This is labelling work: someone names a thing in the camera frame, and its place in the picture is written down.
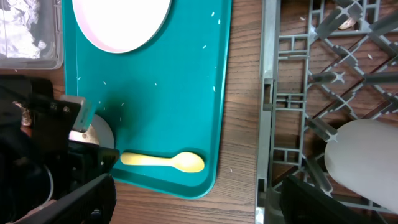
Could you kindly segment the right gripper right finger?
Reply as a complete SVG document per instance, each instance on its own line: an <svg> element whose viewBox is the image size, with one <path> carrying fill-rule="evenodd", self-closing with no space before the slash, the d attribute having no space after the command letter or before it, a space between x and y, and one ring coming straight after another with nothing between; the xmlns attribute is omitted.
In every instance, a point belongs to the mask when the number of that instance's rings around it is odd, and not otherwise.
<svg viewBox="0 0 398 224"><path fill-rule="evenodd" d="M385 223L381 215L372 218L356 213L321 190L293 175L282 181L279 205L288 224L372 224Z"/></svg>

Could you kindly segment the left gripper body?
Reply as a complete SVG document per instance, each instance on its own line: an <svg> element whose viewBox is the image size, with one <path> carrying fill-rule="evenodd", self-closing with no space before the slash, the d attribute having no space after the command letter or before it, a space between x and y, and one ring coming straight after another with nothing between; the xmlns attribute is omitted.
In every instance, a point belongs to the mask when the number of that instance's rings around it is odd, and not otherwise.
<svg viewBox="0 0 398 224"><path fill-rule="evenodd" d="M34 113L31 140L49 169L55 193L69 193L110 172L119 151L96 144L69 140L80 106L44 95L32 95L28 107Z"/></svg>

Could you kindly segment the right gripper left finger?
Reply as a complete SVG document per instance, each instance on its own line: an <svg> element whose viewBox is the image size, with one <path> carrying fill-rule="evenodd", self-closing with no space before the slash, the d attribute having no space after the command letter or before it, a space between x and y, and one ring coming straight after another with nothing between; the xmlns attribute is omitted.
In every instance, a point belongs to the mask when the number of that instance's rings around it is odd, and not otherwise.
<svg viewBox="0 0 398 224"><path fill-rule="evenodd" d="M29 178L12 187L13 223L109 223L116 206L116 188L102 174L52 202L50 177Z"/></svg>

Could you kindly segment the white paper cup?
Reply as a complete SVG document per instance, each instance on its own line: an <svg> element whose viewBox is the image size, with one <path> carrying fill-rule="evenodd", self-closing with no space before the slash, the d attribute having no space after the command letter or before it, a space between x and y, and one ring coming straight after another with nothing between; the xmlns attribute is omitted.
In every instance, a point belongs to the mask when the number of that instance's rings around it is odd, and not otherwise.
<svg viewBox="0 0 398 224"><path fill-rule="evenodd" d="M347 189L397 213L397 128L371 119L338 128L325 148L331 177Z"/></svg>

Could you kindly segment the yellow plastic spoon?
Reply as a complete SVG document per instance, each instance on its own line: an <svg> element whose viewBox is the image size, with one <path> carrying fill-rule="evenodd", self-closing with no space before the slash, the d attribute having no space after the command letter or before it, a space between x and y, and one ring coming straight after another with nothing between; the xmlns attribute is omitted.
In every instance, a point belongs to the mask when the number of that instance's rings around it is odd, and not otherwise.
<svg viewBox="0 0 398 224"><path fill-rule="evenodd" d="M171 158L124 152L120 160L129 166L169 166L186 173L201 172L205 168L204 160L192 152L181 152Z"/></svg>

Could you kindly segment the white napkin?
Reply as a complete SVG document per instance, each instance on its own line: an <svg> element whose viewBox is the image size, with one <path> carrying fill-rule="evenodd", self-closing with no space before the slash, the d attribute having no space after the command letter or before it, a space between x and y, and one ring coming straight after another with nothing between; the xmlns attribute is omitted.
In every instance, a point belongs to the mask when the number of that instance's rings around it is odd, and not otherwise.
<svg viewBox="0 0 398 224"><path fill-rule="evenodd" d="M32 25L39 21L40 1L5 0L1 8L1 55L6 58L40 58L46 48L43 40L37 41Z"/></svg>

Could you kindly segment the large white plate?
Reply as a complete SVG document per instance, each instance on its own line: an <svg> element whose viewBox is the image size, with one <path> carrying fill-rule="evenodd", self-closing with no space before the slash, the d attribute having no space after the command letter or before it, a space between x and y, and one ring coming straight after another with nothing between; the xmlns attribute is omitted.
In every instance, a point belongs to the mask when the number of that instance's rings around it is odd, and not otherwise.
<svg viewBox="0 0 398 224"><path fill-rule="evenodd" d="M171 0L73 0L83 35L98 49L121 54L144 45L165 22Z"/></svg>

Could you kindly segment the pink bowl with crumbs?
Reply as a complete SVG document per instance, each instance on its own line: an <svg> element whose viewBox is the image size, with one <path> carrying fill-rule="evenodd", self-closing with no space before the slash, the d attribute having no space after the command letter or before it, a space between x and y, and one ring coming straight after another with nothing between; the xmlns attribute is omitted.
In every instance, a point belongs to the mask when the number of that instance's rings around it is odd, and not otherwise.
<svg viewBox="0 0 398 224"><path fill-rule="evenodd" d="M115 148L114 135L109 124L97 114L94 115L86 132L70 131L69 140L96 144L110 149Z"/></svg>

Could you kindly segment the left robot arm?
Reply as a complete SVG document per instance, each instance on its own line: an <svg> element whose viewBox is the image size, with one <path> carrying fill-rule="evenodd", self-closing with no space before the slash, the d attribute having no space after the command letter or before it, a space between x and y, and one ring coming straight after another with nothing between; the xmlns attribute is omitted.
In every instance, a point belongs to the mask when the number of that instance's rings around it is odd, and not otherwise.
<svg viewBox="0 0 398 224"><path fill-rule="evenodd" d="M55 98L43 78L1 77L1 222L109 223L113 147L70 139L94 119L80 96Z"/></svg>

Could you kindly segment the grey dishwasher rack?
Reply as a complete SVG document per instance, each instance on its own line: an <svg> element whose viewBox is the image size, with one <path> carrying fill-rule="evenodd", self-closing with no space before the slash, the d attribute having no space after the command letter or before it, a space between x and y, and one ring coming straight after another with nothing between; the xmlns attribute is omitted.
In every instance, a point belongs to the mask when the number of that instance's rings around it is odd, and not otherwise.
<svg viewBox="0 0 398 224"><path fill-rule="evenodd" d="M282 223L288 175L376 223L397 215L331 178L324 150L357 119L397 124L397 2L263 1L256 223Z"/></svg>

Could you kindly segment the black plastic tray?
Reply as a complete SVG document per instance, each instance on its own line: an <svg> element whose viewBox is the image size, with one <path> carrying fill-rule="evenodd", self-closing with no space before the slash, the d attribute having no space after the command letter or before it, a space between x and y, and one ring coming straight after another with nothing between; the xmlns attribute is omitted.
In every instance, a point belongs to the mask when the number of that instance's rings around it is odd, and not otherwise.
<svg viewBox="0 0 398 224"><path fill-rule="evenodd" d="M32 95L54 97L50 80L25 75L1 75L1 93L7 93L18 100L27 100Z"/></svg>

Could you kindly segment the teal serving tray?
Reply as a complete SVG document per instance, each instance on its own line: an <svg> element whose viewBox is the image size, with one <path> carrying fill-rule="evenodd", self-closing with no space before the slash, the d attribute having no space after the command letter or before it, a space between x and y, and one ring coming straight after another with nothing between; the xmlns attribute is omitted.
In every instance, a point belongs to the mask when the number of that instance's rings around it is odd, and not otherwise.
<svg viewBox="0 0 398 224"><path fill-rule="evenodd" d="M125 54L96 48L62 3L65 92L90 101L111 127L116 149L159 157L191 151L201 172L114 165L121 182L196 199L214 186L223 119L231 1L173 1L147 44Z"/></svg>

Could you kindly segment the clear plastic bin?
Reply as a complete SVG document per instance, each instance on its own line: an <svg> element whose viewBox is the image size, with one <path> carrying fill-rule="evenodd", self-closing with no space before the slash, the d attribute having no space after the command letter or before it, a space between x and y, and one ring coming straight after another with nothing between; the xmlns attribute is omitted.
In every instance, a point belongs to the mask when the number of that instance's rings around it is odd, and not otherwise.
<svg viewBox="0 0 398 224"><path fill-rule="evenodd" d="M1 68L55 70L62 64L62 0L1 0Z"/></svg>

